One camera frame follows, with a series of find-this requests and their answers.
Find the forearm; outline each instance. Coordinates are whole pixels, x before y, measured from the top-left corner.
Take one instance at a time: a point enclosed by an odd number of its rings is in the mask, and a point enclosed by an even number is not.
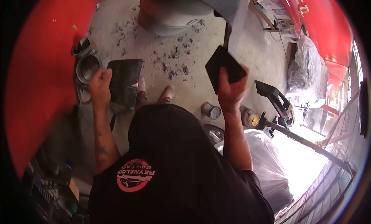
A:
[[[94,113],[94,136],[95,171],[100,174],[120,157],[106,113]]]
[[[236,169],[252,170],[250,149],[243,132],[240,111],[224,114],[224,120],[224,157]]]

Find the black sanding block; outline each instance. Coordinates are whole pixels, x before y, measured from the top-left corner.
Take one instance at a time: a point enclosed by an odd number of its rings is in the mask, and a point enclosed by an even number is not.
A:
[[[205,65],[207,74],[210,78],[216,95],[219,91],[220,68],[223,66],[227,69],[228,81],[230,84],[238,82],[244,76],[246,76],[246,72],[241,65],[228,53],[225,48],[219,46]]]
[[[142,59],[113,60],[107,65],[112,69],[112,79],[109,84],[111,102],[127,109],[134,110],[137,98],[137,86]]]

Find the wire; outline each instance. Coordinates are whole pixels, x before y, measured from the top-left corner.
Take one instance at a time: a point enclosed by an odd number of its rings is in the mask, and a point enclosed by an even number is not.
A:
[[[281,33],[280,33],[280,32],[279,32],[279,36],[281,37],[281,43],[282,43],[283,51],[285,52],[285,57],[286,57],[287,67],[289,67],[289,66],[290,66],[290,64],[289,64],[289,59],[287,58],[287,54],[286,54],[286,50],[285,50],[285,46],[283,45],[282,36],[281,36]]]
[[[279,40],[275,40],[275,39],[273,38],[272,32],[269,32],[269,33],[271,34],[272,39],[273,39],[274,41],[279,42],[279,41],[282,40],[282,37],[281,37],[281,33],[280,33],[280,32],[278,32],[278,33],[279,33]]]

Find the tire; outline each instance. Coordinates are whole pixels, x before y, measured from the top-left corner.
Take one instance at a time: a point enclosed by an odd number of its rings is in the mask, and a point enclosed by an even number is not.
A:
[[[204,130],[213,145],[224,141],[224,130],[212,124],[204,124]]]

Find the newspaper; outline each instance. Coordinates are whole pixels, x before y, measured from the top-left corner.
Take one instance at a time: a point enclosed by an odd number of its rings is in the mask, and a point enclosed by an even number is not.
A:
[[[281,36],[289,42],[299,41],[292,18],[281,0],[257,0],[275,19]]]
[[[290,14],[281,0],[257,0],[275,20],[290,20]]]

